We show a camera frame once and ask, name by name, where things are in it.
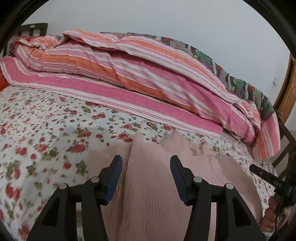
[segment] red rose print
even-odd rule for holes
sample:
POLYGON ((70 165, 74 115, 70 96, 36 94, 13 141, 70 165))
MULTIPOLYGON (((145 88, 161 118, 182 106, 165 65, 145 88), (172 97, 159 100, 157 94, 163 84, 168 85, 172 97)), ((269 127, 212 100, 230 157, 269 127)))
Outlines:
POLYGON ((92 116, 92 118, 93 118, 94 120, 97 120, 97 119, 99 119, 99 118, 105 118, 105 117, 106 117, 105 114, 97 114, 97 115, 93 115, 93 116, 92 116))
POLYGON ((19 177, 20 177, 20 170, 19 170, 19 168, 16 168, 15 169, 15 173, 14 173, 13 177, 15 178, 15 180, 19 179, 19 177))
POLYGON ((30 229, 29 229, 28 225, 26 225, 26 224, 23 224, 22 228, 18 229, 18 234, 20 235, 22 240, 27 240, 29 233, 30 233, 30 229))
POLYGON ((84 131, 82 134, 82 137, 90 137, 91 136, 91 132, 90 131, 84 131))
POLYGON ((73 152, 74 153, 79 153, 79 152, 84 152, 85 151, 85 146, 82 144, 75 144, 73 146, 73 152))
POLYGON ((21 150, 22 150, 22 149, 21 149, 20 147, 18 147, 17 149, 15 149, 15 154, 16 154, 16 155, 19 154, 21 150))
POLYGON ((4 215, 3 215, 2 209, 0 209, 0 219, 4 222, 4 215))
POLYGON ((9 110, 9 107, 3 109, 2 113, 3 113, 4 111, 7 111, 7 110, 9 110))
POLYGON ((131 130, 133 127, 131 125, 125 125, 123 128, 131 130))
POLYGON ((37 212, 40 212, 41 210, 42 210, 42 206, 39 206, 38 208, 37 208, 37 212))
POLYGON ((164 125, 163 128, 164 128, 166 131, 170 131, 170 126, 166 126, 166 125, 164 125))
POLYGON ((38 144, 37 147, 36 147, 36 149, 37 149, 37 151, 39 153, 42 153, 42 152, 44 152, 47 149, 47 145, 45 145, 45 144, 38 144))
POLYGON ((36 154, 32 154, 32 155, 31 155, 31 159, 32 159, 32 160, 36 160, 36 154))
POLYGON ((5 134, 5 132, 6 132, 6 130, 5 130, 4 128, 2 128, 2 129, 0 130, 0 134, 1 134, 1 135, 5 134))
POLYGON ((132 142, 132 141, 133 141, 133 139, 128 138, 128 139, 126 139, 124 142, 132 142))
POLYGON ((87 106, 92 106, 92 105, 95 105, 94 103, 92 103, 92 102, 85 102, 85 104, 87 105, 87 106))
POLYGON ((76 110, 71 110, 70 111, 70 115, 76 115, 77 114, 77 111, 76 110))
POLYGON ((21 155, 21 156, 24 156, 24 155, 26 155, 26 153, 27 153, 27 149, 26 149, 26 147, 24 147, 24 148, 20 151, 20 155, 21 155))
POLYGON ((30 120, 31 118, 27 118, 25 121, 23 121, 23 123, 27 124, 30 120))
POLYGON ((27 138, 26 137, 22 137, 22 138, 20 138, 19 139, 19 142, 23 142, 23 141, 25 141, 27 138))
POLYGON ((3 148, 2 148, 2 151, 4 151, 6 148, 10 147, 7 143, 4 144, 3 148))
POLYGON ((16 202, 19 200, 19 198, 20 198, 20 189, 15 189, 14 190, 13 197, 14 197, 16 202))
POLYGON ((45 141, 45 137, 41 137, 39 140, 39 143, 44 142, 45 141))
POLYGON ((72 166, 71 163, 69 163, 69 162, 65 162, 64 165, 63 165, 63 168, 66 169, 66 170, 68 170, 68 169, 71 168, 71 166, 72 166))
POLYGON ((119 135, 118 135, 118 138, 119 138, 120 140, 124 140, 124 141, 125 141, 125 140, 128 138, 128 135, 122 133, 122 134, 119 134, 119 135))
POLYGON ((9 183, 6 185, 5 193, 6 193, 6 196, 8 196, 9 198, 12 198, 12 196, 13 196, 13 188, 10 186, 9 183))

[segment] folded quilt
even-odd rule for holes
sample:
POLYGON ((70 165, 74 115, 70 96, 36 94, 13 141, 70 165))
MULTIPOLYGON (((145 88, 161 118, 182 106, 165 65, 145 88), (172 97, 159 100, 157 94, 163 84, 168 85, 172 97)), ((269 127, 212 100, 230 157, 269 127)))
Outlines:
MULTIPOLYGON (((11 85, 42 89, 93 102, 181 130, 220 137, 223 128, 182 108, 154 98, 116 87, 103 81, 92 80, 74 74, 36 72, 27 69, 20 60, 6 56, 0 60, 0 68, 11 85)), ((85 107, 84 112, 91 113, 85 107)), ((104 118, 94 113, 92 119, 104 118)))
POLYGON ((188 53, 139 35, 66 31, 18 38, 13 54, 35 71, 80 74, 177 105, 220 123, 265 159, 279 151, 275 113, 261 121, 256 104, 229 92, 221 80, 188 53))

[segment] wooden headboard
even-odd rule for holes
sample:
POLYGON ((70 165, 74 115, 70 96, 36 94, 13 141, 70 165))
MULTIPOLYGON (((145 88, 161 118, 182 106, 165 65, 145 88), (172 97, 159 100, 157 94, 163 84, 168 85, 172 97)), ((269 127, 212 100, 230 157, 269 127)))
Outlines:
POLYGON ((290 54, 289 65, 280 93, 274 103, 282 123, 285 124, 296 101, 296 60, 290 54))
MULTIPOLYGON (((23 32, 28 31, 29 36, 33 37, 34 30, 35 29, 40 29, 39 36, 45 36, 46 31, 47 31, 47 26, 48 26, 47 23, 33 23, 33 24, 22 25, 16 30, 14 35, 21 36, 23 32)), ((7 45, 3 49, 3 57, 5 55, 9 54, 7 52, 7 49, 9 49, 9 47, 8 47, 9 44, 10 43, 7 43, 7 45)))

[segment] wooden bed frame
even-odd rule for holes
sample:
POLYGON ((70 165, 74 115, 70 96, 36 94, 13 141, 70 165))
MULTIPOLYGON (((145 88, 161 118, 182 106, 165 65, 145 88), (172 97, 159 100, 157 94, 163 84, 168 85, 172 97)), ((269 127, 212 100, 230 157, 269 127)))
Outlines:
MULTIPOLYGON (((293 149, 295 149, 295 147, 296 147, 296 140, 295 140, 295 138, 289 132, 289 130, 287 129, 287 127, 285 127, 285 125, 282 123, 282 121, 281 121, 281 119, 279 117, 278 117, 278 121, 279 121, 279 130, 280 130, 281 140, 285 136, 288 139, 289 143, 285 147, 285 149, 281 152, 281 154, 278 156, 278 158, 272 163, 273 167, 276 167, 284 159, 284 157, 287 154, 289 154, 289 152, 292 151, 293 149)), ((286 176, 286 174, 287 174, 287 168, 279 175, 279 178, 280 179, 283 179, 286 176)))

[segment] human hand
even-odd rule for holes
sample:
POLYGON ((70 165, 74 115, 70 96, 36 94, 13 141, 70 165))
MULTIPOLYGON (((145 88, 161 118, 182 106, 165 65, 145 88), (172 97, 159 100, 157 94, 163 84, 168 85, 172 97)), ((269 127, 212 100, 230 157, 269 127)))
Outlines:
MULTIPOLYGON (((275 229, 275 220, 276 220, 276 214, 275 210, 277 207, 276 199, 274 196, 270 197, 268 199, 268 205, 269 208, 265 210, 265 215, 261 220, 260 229, 262 232, 273 232, 275 229)), ((278 229, 280 229, 288 220, 288 217, 291 214, 291 207, 285 207, 282 211, 283 217, 277 226, 278 229)))

